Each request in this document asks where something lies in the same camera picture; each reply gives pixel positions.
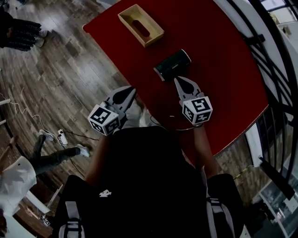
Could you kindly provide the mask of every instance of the leg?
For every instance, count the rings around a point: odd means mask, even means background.
[[[58,166],[62,161],[67,160],[73,156],[79,155],[81,150],[79,147],[74,147],[70,149],[65,149],[63,151],[58,151],[51,155],[41,156],[40,159],[30,160],[36,175],[41,174],[43,172],[54,169]]]
[[[42,149],[42,145],[46,140],[46,136],[45,135],[39,135],[38,136],[38,140],[35,143],[34,146],[34,150],[31,156],[31,160],[38,160],[41,157],[41,149]]]

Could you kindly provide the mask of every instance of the wooden floor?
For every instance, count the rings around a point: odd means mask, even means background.
[[[21,111],[28,108],[32,115],[40,115],[44,127],[54,134],[64,129],[99,138],[100,135],[91,129],[87,116],[111,90],[127,84],[95,41],[82,30],[84,24],[103,11],[95,0],[29,0],[18,10],[13,6],[10,9],[13,17],[39,22],[50,34],[40,49],[34,47],[29,52],[8,48],[0,50],[0,93],[19,103]],[[19,108],[16,114],[11,104],[1,108],[13,134],[20,136],[19,145],[28,156],[37,140],[38,131],[42,129],[39,118],[31,118],[28,112],[22,115]],[[70,134],[67,137],[68,147],[78,143],[92,147],[96,145],[94,140]],[[2,140],[0,145],[4,146],[5,143]],[[42,154],[61,149],[57,141],[47,142]],[[241,137],[218,155],[217,160],[222,172],[238,175],[251,164],[244,138]],[[89,159],[77,156],[72,162],[63,162],[40,176],[35,186],[38,189],[32,188],[32,191],[41,201],[49,201],[53,190],[64,184],[70,174],[83,178]],[[267,176],[259,168],[249,168],[239,177],[236,184],[244,203],[248,204],[267,181]],[[50,192],[43,191],[42,187],[45,186]],[[33,226],[34,218],[26,217],[24,208],[18,216]],[[46,237],[50,229],[39,233]]]

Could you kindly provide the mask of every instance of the backpack strap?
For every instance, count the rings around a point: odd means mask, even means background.
[[[226,207],[226,205],[222,204],[217,198],[211,198],[208,194],[208,186],[207,186],[207,178],[204,169],[201,171],[202,180],[206,188],[206,210],[207,210],[207,218],[208,218],[208,224],[209,224],[209,231],[210,231],[210,237],[211,238],[217,238],[217,231],[214,221],[213,214],[223,212],[225,214],[225,218],[227,221],[227,224],[232,231],[233,238],[235,238],[235,232],[234,232],[234,225],[232,216],[230,214],[229,209]]]
[[[85,238],[84,227],[81,224],[81,217],[76,202],[65,202],[68,221],[59,230],[59,238]]]

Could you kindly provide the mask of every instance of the red table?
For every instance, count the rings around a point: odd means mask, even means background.
[[[165,31],[163,38],[144,48],[120,22],[118,13],[138,4]],[[211,0],[122,0],[84,26],[150,113],[165,127],[183,129],[173,81],[162,82],[153,67],[179,49],[192,60],[184,77],[209,96],[213,114],[205,123],[213,154],[219,153],[254,123],[267,107],[257,65],[236,27]],[[192,160],[192,130],[178,132],[185,154]]]

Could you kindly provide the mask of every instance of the wooden box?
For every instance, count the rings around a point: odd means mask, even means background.
[[[144,47],[151,45],[164,34],[164,30],[137,4],[118,16]]]

